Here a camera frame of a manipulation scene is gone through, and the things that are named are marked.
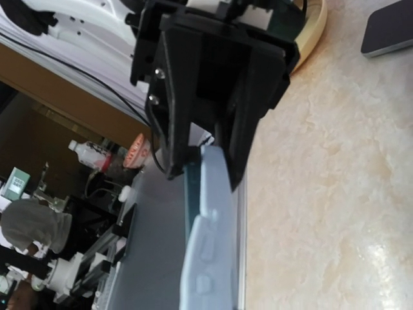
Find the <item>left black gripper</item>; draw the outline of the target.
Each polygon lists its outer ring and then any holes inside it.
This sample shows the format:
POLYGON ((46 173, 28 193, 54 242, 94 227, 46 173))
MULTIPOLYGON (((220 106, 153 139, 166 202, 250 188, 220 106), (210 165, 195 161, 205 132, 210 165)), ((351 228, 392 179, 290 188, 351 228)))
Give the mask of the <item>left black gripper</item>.
POLYGON ((190 125, 225 127, 230 188, 245 174, 259 120, 274 109, 299 61, 295 42, 261 22, 277 1, 144 1, 129 23, 136 35, 130 80, 149 84, 145 111, 167 129, 166 176, 185 165, 190 125))

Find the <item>black phone teal edge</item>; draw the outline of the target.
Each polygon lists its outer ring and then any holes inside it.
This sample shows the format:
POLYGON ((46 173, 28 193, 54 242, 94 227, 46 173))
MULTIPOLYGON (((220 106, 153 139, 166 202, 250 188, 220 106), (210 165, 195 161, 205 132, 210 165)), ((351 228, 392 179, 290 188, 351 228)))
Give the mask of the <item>black phone teal edge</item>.
POLYGON ((185 158, 185 236, 186 241, 194 220, 199 214, 199 193, 201 185, 201 153, 199 147, 189 147, 185 158))

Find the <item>black phone silver edge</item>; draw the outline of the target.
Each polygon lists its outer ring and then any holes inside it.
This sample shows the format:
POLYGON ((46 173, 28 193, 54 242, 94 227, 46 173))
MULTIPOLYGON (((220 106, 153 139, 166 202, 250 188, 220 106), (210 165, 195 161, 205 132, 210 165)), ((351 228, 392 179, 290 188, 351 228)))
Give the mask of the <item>black phone silver edge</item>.
POLYGON ((412 47, 412 1, 402 0, 373 12, 361 44, 367 58, 412 47))

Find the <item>light blue phone case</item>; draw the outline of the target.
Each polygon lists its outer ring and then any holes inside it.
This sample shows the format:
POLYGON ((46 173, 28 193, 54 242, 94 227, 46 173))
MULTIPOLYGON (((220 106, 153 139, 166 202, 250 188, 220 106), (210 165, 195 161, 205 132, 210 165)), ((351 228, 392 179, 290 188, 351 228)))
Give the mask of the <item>light blue phone case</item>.
POLYGON ((186 246, 180 281, 180 309, 236 306, 236 208, 224 152, 201 149, 199 214, 186 246))

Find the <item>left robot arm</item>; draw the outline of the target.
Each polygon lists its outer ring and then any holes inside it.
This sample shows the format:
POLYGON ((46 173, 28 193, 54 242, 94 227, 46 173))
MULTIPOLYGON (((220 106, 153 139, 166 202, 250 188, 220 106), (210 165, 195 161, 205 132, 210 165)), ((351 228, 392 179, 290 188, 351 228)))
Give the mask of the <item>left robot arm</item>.
POLYGON ((232 187, 300 57, 296 42, 270 29, 302 24, 306 13, 292 1, 2 1, 1 9, 20 30, 82 48, 132 85, 148 84, 145 112, 167 178, 194 157, 195 124, 223 149, 232 187))

